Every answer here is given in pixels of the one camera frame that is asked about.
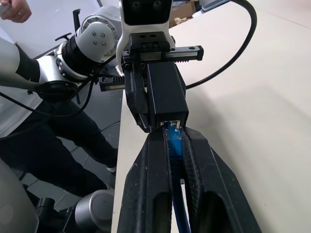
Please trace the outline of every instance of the person's leg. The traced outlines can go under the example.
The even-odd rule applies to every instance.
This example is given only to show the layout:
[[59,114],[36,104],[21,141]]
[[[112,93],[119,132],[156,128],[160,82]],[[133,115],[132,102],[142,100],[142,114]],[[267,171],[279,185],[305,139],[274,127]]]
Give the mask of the person's leg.
[[[47,111],[44,105],[38,108]],[[44,116],[31,114],[13,133],[20,132]],[[16,138],[0,142],[0,157],[10,167],[32,173],[66,191],[83,197],[106,185],[93,173],[83,169],[64,147],[55,132],[44,125]]]
[[[60,115],[76,113],[80,108],[70,102]],[[82,147],[95,161],[115,167],[118,150],[113,148],[102,135],[97,124],[85,113],[73,117],[54,118],[49,123],[57,136],[73,141]]]

